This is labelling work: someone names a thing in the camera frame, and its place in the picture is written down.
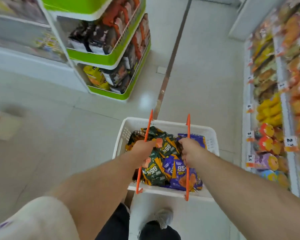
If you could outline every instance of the black pants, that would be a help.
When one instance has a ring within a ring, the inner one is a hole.
[[[128,240],[130,215],[127,208],[120,203],[96,240]],[[148,222],[140,233],[139,240],[181,240],[180,235],[170,226],[160,229],[157,221]]]

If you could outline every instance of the white plastic basket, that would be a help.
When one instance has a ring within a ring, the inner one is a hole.
[[[128,143],[132,132],[139,131],[140,128],[147,128],[148,122],[149,119],[133,117],[126,118],[122,122],[112,158],[115,158],[120,154],[124,153],[126,151],[125,146]],[[188,133],[188,126],[185,123],[182,124],[176,122],[154,120],[151,122],[151,126],[155,126],[160,130],[166,131],[169,134],[173,134],[175,137],[178,136],[178,133]],[[206,139],[207,149],[210,152],[219,156],[217,135],[214,129],[206,126],[191,125],[191,134],[198,134],[204,136]],[[128,189],[136,191],[136,185],[137,183],[133,182],[129,185]],[[143,188],[144,193],[152,193],[182,198],[185,195],[185,191],[163,188],[158,186],[149,186],[144,183],[140,183],[140,188]],[[198,192],[190,192],[189,196],[189,198],[197,198],[204,201],[214,201],[211,194],[205,187],[203,187],[203,189]]]

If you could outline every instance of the basket handle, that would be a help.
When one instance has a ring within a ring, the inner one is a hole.
[[[186,125],[188,126],[188,138],[190,138],[190,114],[188,114]],[[189,174],[190,174],[189,167],[187,167],[186,186],[185,186],[186,191],[184,196],[185,201],[189,200]]]
[[[151,110],[151,113],[150,113],[150,117],[149,117],[149,122],[148,122],[148,127],[147,127],[147,131],[145,133],[145,137],[144,137],[144,141],[147,142],[148,140],[148,134],[149,134],[149,129],[150,129],[150,125],[151,125],[151,121],[153,120],[153,109]],[[142,168],[140,167],[139,168],[139,171],[138,171],[138,179],[137,179],[137,182],[136,182],[136,194],[139,194],[139,193],[142,193],[143,192],[143,188],[141,188],[139,190],[139,185],[140,185],[140,178],[141,178],[141,171],[142,171]]]

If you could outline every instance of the forearm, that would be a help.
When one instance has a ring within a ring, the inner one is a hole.
[[[247,239],[300,239],[300,199],[292,193],[208,151],[195,168]]]
[[[81,240],[93,240],[127,193],[138,167],[132,152],[73,175],[50,195],[69,209]]]

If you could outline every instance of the white t-shirt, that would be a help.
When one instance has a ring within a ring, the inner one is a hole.
[[[0,240],[80,240],[68,208],[53,197],[40,197],[26,204],[0,224]]]

